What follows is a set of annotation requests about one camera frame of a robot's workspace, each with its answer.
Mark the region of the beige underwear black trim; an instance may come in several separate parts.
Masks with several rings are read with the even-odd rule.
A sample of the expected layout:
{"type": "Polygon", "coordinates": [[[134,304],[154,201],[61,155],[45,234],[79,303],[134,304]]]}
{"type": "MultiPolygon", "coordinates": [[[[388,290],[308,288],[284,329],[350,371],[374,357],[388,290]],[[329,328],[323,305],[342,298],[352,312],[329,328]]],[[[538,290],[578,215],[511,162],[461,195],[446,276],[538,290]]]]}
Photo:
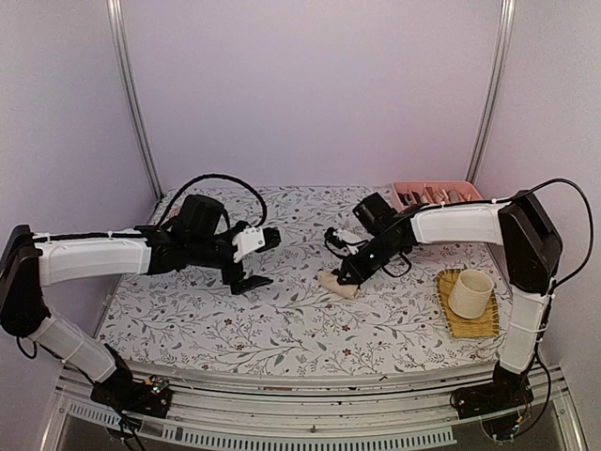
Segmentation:
{"type": "Polygon", "coordinates": [[[337,275],[333,272],[319,272],[317,275],[318,283],[327,291],[341,296],[345,299],[356,299],[359,296],[360,289],[357,285],[341,285],[337,281],[337,275]]]}

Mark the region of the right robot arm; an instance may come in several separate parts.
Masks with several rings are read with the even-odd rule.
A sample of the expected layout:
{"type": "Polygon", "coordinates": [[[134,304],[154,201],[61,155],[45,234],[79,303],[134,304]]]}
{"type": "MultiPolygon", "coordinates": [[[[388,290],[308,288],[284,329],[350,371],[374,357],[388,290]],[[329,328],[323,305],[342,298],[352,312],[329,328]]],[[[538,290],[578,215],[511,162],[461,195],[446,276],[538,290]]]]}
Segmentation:
{"type": "Polygon", "coordinates": [[[546,311],[558,286],[562,239],[536,195],[520,191],[510,199],[450,206],[412,206],[397,211],[373,193],[353,210],[371,235],[343,258],[341,285],[361,285],[393,257],[418,244],[487,242],[503,248],[513,299],[499,366],[523,373],[546,329],[546,311]]]}

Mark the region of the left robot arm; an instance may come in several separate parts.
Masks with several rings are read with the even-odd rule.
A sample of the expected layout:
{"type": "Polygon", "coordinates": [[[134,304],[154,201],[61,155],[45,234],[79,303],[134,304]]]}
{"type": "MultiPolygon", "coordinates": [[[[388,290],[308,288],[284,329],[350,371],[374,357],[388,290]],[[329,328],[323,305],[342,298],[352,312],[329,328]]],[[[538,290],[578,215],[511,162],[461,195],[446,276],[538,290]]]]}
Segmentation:
{"type": "Polygon", "coordinates": [[[60,360],[103,383],[120,408],[139,400],[139,387],[117,355],[45,304],[42,290],[69,280],[115,274],[156,275],[189,266],[216,269],[234,295],[271,284],[245,274],[242,260],[277,247],[277,228],[229,222],[225,206],[190,194],[169,219],[117,232],[34,234],[16,226],[1,257],[1,327],[50,350],[60,360]]]}

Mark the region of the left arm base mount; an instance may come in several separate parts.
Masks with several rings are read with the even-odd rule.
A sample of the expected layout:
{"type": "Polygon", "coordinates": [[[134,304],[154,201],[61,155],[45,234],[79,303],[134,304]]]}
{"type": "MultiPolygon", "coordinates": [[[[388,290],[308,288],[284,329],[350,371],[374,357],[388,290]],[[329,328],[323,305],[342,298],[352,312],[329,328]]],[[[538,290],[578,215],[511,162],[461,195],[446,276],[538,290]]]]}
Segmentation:
{"type": "Polygon", "coordinates": [[[95,382],[91,400],[116,412],[134,412],[164,419],[171,406],[173,391],[166,378],[151,375],[136,381],[131,371],[118,367],[105,381],[95,382]]]}

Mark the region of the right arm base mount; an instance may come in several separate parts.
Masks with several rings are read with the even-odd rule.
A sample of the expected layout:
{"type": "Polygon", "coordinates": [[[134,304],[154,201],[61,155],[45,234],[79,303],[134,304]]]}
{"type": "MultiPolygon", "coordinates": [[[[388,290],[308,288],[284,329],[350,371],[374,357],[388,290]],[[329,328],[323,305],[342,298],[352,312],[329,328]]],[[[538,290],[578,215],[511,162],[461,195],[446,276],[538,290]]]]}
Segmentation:
{"type": "Polygon", "coordinates": [[[450,405],[460,419],[465,419],[526,406],[533,399],[526,376],[496,366],[492,381],[454,390],[450,405]]]}

